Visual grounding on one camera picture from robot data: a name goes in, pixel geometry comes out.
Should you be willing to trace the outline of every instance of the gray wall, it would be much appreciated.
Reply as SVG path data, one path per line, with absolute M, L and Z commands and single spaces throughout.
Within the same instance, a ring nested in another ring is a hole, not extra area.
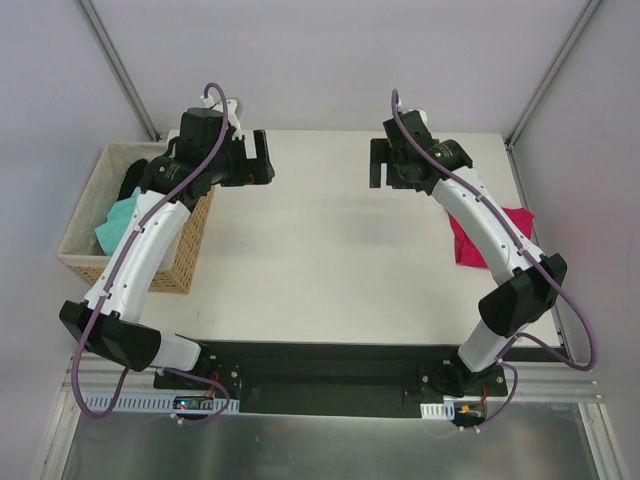
M 0 477 L 29 478 L 87 284 L 55 250 L 105 143 L 143 140 L 74 2 L 0 2 Z
M 515 124 L 585 0 L 96 0 L 160 131 L 211 78 L 248 128 L 379 130 L 391 89 L 437 132 Z
M 566 256 L 567 286 L 594 320 L 598 377 L 632 478 L 640 476 L 638 19 L 637 0 L 604 5 L 516 146 L 541 242 Z M 584 336 L 574 340 L 585 358 Z

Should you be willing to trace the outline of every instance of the woven basket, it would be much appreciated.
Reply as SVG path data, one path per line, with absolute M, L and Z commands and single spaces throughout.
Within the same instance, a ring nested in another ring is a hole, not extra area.
M 94 230 L 104 223 L 115 203 L 127 169 L 140 158 L 151 160 L 162 155 L 166 148 L 164 143 L 112 143 L 102 152 L 58 249 L 58 258 L 91 284 L 110 259 L 102 253 Z M 167 249 L 149 291 L 189 292 L 212 199 L 213 190 L 200 199 Z

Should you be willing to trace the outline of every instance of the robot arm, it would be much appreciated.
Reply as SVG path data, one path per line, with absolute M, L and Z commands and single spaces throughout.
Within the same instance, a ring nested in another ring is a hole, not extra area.
M 547 257 L 526 239 L 493 200 L 473 162 L 453 140 L 439 142 L 426 127 L 424 112 L 411 110 L 400 118 L 414 140 L 440 165 L 464 179 L 495 206 L 507 225 L 518 235 L 524 249 L 561 284 L 566 263 L 558 254 Z M 438 201 L 460 223 L 487 262 L 498 287 L 479 302 L 481 320 L 460 346 L 451 364 L 440 376 L 430 378 L 437 391 L 463 396 L 473 390 L 495 367 L 496 358 L 514 335 L 538 320 L 551 308 L 557 293 L 511 241 L 505 227 L 481 201 L 460 183 L 434 168 L 407 142 L 394 119 L 384 123 L 386 139 L 371 141 L 370 186 L 380 187 L 382 164 L 387 164 L 386 183 L 393 188 L 424 191 Z
M 190 108 L 183 114 L 180 135 L 169 142 L 167 152 L 147 166 L 131 221 L 100 279 L 81 303 L 67 301 L 60 311 L 60 319 L 79 341 L 99 300 L 105 297 L 87 350 L 134 371 L 149 366 L 183 371 L 208 369 L 206 346 L 138 324 L 146 293 L 167 249 L 212 185 L 268 184 L 275 175 L 264 131 L 254 132 L 257 158 L 247 158 L 245 137 L 238 134 L 239 103 L 230 99 L 229 128 L 215 159 L 172 201 L 155 211 L 143 228 L 139 226 L 160 199 L 194 172 L 218 139 L 222 108 L 219 104 L 208 105 L 210 98 L 203 98 L 207 108 Z M 127 259 L 118 265 L 120 253 L 134 230 L 138 233 L 133 237 Z M 105 295 L 106 282 L 114 270 L 117 274 L 109 294 Z

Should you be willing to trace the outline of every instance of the white table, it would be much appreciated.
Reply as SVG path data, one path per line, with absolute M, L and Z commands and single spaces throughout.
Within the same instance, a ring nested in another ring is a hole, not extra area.
M 464 342 L 495 284 L 455 264 L 435 200 L 369 189 L 381 136 L 267 132 L 273 183 L 216 188 L 191 293 L 150 294 L 141 323 L 208 340 Z M 521 205 L 500 135 L 437 137 L 462 144 L 502 206 Z M 549 313 L 528 331 L 558 345 Z

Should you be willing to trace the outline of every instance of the wicker basket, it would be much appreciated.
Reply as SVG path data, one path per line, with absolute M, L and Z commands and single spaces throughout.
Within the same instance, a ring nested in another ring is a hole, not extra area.
M 140 158 L 151 160 L 162 155 L 166 148 L 163 143 L 112 143 L 102 152 L 58 248 L 58 258 L 90 283 L 98 279 L 110 259 L 102 253 L 94 230 L 104 223 L 115 203 L 127 169 Z M 213 191 L 200 199 L 167 249 L 149 291 L 189 292 L 212 198 Z

